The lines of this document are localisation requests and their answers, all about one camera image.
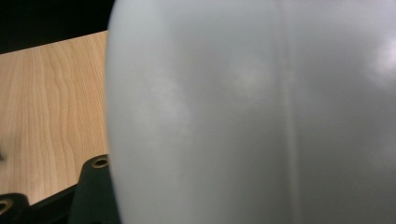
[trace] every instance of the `black plastic part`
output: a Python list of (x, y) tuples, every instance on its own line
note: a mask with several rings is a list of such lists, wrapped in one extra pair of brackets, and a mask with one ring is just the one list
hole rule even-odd
[(32, 206), (23, 194), (0, 195), (0, 224), (78, 223), (120, 223), (106, 155), (86, 161), (75, 186)]

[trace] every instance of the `wooden table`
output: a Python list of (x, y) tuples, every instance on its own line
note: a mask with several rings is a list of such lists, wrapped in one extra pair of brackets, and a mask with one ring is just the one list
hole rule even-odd
[(0, 194), (39, 202), (107, 153), (105, 48), (102, 32), (0, 55)]

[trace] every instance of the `round hole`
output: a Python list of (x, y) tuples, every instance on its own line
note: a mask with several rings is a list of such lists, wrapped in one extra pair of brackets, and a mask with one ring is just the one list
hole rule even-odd
[(8, 211), (8, 209), (12, 207), (12, 204), (13, 202), (10, 199), (0, 200), (0, 215)]
[(102, 168), (108, 165), (106, 158), (99, 158), (92, 163), (93, 168)]

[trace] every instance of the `light brown wood grain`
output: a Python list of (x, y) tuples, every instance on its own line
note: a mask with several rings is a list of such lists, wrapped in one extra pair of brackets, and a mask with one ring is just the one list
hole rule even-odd
[(107, 153), (105, 46), (98, 33), (0, 55), (0, 194), (36, 203)]

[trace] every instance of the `white plastic container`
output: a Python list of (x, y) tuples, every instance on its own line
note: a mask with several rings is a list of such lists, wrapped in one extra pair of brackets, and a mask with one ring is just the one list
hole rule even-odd
[(396, 2), (118, 0), (123, 223), (396, 223)]

